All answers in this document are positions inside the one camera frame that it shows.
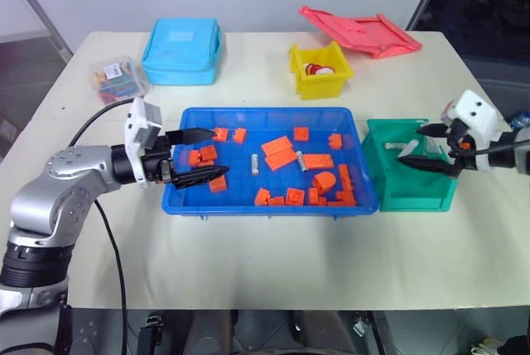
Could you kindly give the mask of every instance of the light blue storage box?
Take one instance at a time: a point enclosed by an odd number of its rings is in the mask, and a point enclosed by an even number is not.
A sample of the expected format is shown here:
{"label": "light blue storage box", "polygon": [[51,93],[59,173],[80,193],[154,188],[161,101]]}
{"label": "light blue storage box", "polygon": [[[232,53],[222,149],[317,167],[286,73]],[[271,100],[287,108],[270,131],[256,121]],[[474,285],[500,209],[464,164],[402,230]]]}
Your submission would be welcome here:
{"label": "light blue storage box", "polygon": [[214,18],[160,18],[143,52],[152,84],[212,84],[221,55],[221,31]]}

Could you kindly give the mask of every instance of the blue tray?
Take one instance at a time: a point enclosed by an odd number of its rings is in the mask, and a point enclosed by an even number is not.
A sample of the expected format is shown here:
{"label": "blue tray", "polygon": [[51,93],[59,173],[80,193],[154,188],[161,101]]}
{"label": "blue tray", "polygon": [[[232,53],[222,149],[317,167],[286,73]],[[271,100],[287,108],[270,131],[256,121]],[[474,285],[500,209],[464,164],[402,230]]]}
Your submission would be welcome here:
{"label": "blue tray", "polygon": [[[309,127],[308,142],[295,142],[293,128]],[[182,114],[181,129],[190,127],[227,127],[227,142],[203,142],[190,146],[177,146],[173,161],[177,171],[190,169],[187,160],[190,150],[215,144],[219,159],[216,165],[230,167],[226,174],[228,189],[211,193],[210,187],[197,185],[187,189],[175,189],[167,185],[162,198],[162,208],[169,214],[180,215],[331,215],[356,216],[372,214],[378,209],[378,199],[368,176],[364,154],[361,149],[354,118],[346,108],[188,108]],[[234,129],[247,129],[244,144],[232,141]],[[334,151],[328,146],[328,136],[340,133],[343,138],[341,150]],[[339,181],[338,164],[348,165],[354,184],[357,207],[328,206],[254,206],[254,197],[260,187],[271,191],[271,196],[285,196],[288,187],[303,189],[311,187],[315,174],[322,170],[301,172],[297,161],[276,171],[271,171],[265,162],[261,149],[264,142],[280,136],[291,140],[295,151],[303,153],[329,153],[333,156],[335,168],[331,171],[337,177],[337,184],[327,194],[328,200],[336,200],[335,191],[342,190]],[[251,172],[251,155],[258,154],[259,175]]]}

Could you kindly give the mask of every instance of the white table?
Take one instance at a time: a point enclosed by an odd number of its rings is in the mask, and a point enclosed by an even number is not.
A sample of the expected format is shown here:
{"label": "white table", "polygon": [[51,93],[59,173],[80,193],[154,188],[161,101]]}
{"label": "white table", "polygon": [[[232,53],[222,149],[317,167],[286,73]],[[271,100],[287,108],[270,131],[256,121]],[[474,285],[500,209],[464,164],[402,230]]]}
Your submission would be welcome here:
{"label": "white table", "polygon": [[[302,102],[288,71],[291,43],[314,33],[226,35],[214,86],[155,87],[165,129],[189,106],[345,106],[359,135],[369,118],[430,118],[464,89],[486,97],[439,33],[413,32],[421,51],[386,60],[348,52],[355,77],[339,98]],[[0,165],[7,239],[13,195],[103,105],[88,65],[139,58],[145,33],[88,36]],[[127,107],[103,115],[80,143],[123,142]],[[163,188],[127,185],[100,197],[120,248],[132,309],[443,309],[530,304],[530,191],[515,170],[464,172],[448,213],[357,218],[183,218],[161,210]],[[70,264],[70,303],[119,307],[112,250],[95,208]]]}

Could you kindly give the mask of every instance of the green bin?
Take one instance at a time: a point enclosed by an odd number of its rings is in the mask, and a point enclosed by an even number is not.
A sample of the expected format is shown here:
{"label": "green bin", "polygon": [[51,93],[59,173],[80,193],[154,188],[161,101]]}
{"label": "green bin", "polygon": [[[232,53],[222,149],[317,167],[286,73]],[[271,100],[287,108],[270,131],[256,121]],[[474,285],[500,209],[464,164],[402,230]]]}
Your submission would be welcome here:
{"label": "green bin", "polygon": [[427,119],[369,119],[369,133],[363,141],[363,151],[370,178],[378,195],[382,212],[445,212],[449,210],[456,180],[430,171],[413,169],[398,161],[400,150],[387,150],[385,142],[420,143],[413,155],[449,161],[440,148],[438,154],[426,154],[426,139],[416,130]]}

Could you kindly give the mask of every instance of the yellow plastic box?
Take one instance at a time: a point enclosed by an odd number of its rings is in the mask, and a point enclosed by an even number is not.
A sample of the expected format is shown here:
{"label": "yellow plastic box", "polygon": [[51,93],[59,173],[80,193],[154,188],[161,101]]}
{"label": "yellow plastic box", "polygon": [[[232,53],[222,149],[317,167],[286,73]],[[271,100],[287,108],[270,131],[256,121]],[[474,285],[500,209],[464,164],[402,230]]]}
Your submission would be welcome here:
{"label": "yellow plastic box", "polygon": [[[300,50],[298,45],[293,45],[289,56],[291,72],[296,80],[296,92],[302,100],[339,97],[346,80],[354,76],[345,55],[335,41],[322,49]],[[329,66],[335,73],[308,75],[304,64]]]}

